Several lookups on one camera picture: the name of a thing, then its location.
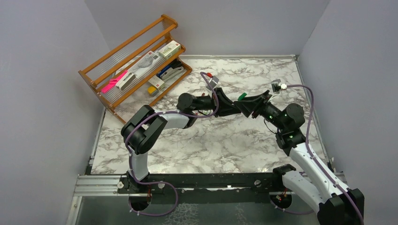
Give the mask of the yellow sticky note block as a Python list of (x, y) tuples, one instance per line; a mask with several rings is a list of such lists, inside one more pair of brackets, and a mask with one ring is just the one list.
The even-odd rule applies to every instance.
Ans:
[(156, 96), (159, 91), (154, 86), (150, 86), (148, 87), (147, 92), (150, 96)]

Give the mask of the white green box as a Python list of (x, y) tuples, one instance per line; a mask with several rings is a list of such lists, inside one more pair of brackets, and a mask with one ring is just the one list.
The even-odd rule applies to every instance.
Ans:
[(178, 42), (172, 40), (159, 50), (159, 55), (162, 56), (165, 60), (168, 60), (170, 57), (176, 54), (180, 49), (181, 45)]

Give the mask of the small white red box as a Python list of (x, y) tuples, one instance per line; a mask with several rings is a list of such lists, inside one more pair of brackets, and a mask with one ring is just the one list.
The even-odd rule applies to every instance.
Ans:
[(148, 80), (149, 84), (157, 90), (162, 90), (165, 87), (165, 82), (157, 76), (153, 76)]

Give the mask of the aluminium frame rail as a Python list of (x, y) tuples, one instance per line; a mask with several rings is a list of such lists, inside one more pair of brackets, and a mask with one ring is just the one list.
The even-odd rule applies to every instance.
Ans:
[(118, 193), (120, 175), (79, 175), (73, 196), (123, 196)]

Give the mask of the wooden shelf rack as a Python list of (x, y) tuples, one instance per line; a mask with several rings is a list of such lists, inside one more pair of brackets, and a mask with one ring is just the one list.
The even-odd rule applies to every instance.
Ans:
[(186, 48), (170, 32), (177, 21), (156, 21), (98, 59), (79, 74), (104, 107), (125, 124), (127, 105), (154, 106), (192, 68), (179, 58)]

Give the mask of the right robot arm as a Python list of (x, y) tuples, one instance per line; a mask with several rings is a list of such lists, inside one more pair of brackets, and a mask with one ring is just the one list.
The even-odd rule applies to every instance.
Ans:
[(271, 177), (271, 186), (278, 191), (292, 190), (316, 213), (321, 225), (364, 224), (364, 195), (343, 183), (317, 156), (301, 132), (305, 123), (304, 109), (292, 103), (279, 110), (270, 103), (269, 94), (246, 97), (233, 104), (246, 117), (262, 116), (274, 125), (276, 142), (310, 179), (306, 181), (294, 169), (283, 169)]

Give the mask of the blue black stapler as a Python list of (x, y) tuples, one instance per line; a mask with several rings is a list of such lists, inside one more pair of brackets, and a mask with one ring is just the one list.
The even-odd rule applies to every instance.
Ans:
[(165, 68), (163, 68), (156, 76), (163, 81), (166, 81), (170, 78), (174, 73), (181, 71), (183, 69), (182, 62), (175, 59), (170, 64), (168, 64)]

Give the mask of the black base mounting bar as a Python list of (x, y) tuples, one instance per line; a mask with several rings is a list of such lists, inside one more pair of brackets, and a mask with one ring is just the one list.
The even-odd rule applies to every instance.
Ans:
[(149, 174), (142, 180), (149, 185), (136, 183), (130, 175), (123, 175), (117, 185), (119, 194), (151, 193), (161, 190), (158, 182), (168, 182), (177, 189), (208, 189), (208, 188), (248, 188), (255, 192), (283, 192), (286, 187), (282, 177), (275, 173), (182, 173), (182, 174)]

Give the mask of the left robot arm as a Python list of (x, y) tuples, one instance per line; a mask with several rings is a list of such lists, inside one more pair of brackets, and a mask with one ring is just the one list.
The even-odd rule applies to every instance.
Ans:
[(132, 177), (129, 185), (135, 192), (140, 193), (147, 188), (148, 152), (162, 131), (172, 128), (190, 128), (197, 119), (206, 118), (206, 115), (195, 114), (195, 111), (204, 110), (211, 111), (209, 117), (224, 117), (241, 113), (241, 110), (226, 97), (221, 88), (215, 88), (207, 96), (181, 94), (175, 111), (155, 111), (151, 106), (144, 105), (123, 126), (121, 135), (129, 152), (128, 173)]

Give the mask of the pink highlighter pack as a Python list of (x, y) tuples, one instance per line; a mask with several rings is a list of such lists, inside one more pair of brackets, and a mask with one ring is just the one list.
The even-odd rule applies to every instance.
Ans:
[(117, 78), (110, 79), (109, 83), (101, 89), (102, 93), (107, 93), (125, 76), (127, 70), (124, 70)]

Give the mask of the long white package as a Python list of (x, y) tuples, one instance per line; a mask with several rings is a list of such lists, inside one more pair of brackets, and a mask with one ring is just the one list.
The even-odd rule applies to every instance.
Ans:
[(127, 71), (135, 73), (136, 78), (138, 78), (155, 68), (158, 64), (161, 64), (163, 61), (164, 58), (159, 55), (159, 51), (149, 51)]

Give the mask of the white black box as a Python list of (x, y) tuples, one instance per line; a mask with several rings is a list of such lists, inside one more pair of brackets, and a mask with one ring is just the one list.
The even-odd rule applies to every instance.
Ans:
[(119, 90), (125, 90), (132, 81), (136, 78), (136, 74), (133, 72), (125, 71), (123, 77), (116, 83), (116, 87)]

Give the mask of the green pen cap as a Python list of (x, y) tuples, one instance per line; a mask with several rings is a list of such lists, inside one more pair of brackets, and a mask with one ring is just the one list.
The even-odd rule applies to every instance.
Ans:
[(244, 92), (243, 94), (241, 94), (239, 97), (238, 97), (238, 101), (242, 101), (242, 100), (244, 100), (244, 98), (247, 96), (247, 93), (246, 92)]

